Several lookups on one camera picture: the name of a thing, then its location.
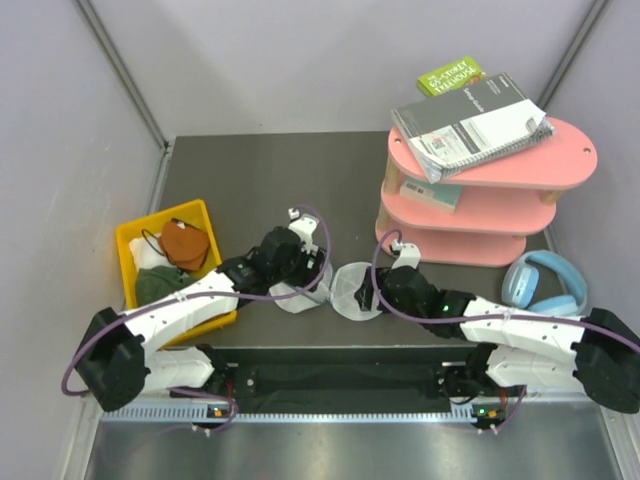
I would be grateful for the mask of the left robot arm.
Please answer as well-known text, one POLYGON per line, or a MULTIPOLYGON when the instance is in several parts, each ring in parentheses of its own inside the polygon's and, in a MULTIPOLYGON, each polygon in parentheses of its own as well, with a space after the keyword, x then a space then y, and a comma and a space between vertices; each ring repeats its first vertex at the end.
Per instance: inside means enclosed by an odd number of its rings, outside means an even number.
POLYGON ((285 283, 299 295, 313 289, 328 266, 329 249, 313 241, 317 218, 304 215, 276 227, 243 256, 224 261, 193 284, 137 309, 97 312, 81 340, 72 368, 105 412, 142 394, 175 388, 216 396, 226 387, 224 364, 212 350, 169 350, 192 328, 254 301, 285 283))

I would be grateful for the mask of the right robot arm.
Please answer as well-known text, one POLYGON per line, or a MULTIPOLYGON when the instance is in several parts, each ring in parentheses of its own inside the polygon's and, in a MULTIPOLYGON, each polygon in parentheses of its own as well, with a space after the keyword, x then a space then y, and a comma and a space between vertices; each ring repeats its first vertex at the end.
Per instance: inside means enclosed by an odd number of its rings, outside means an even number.
POLYGON ((547 387, 583 393, 620 413, 639 411, 639 337, 607 309, 535 314, 438 289, 408 266, 365 265, 352 296, 364 312, 394 313, 437 337, 475 344, 466 380, 478 395, 499 387, 547 387))

